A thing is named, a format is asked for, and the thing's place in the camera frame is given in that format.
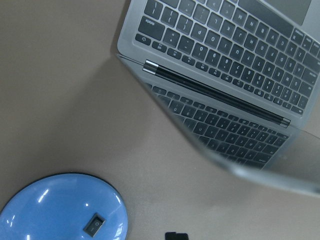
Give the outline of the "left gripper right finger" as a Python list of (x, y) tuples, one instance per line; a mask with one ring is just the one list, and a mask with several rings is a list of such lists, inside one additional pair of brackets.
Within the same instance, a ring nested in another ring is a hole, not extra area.
[(187, 233), (177, 233), (176, 240), (189, 240), (189, 236)]

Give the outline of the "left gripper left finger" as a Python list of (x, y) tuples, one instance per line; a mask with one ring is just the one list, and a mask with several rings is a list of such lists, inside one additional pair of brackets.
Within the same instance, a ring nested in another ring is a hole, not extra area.
[(177, 233), (176, 232), (166, 232), (164, 235), (164, 239), (165, 240), (175, 240), (177, 237)]

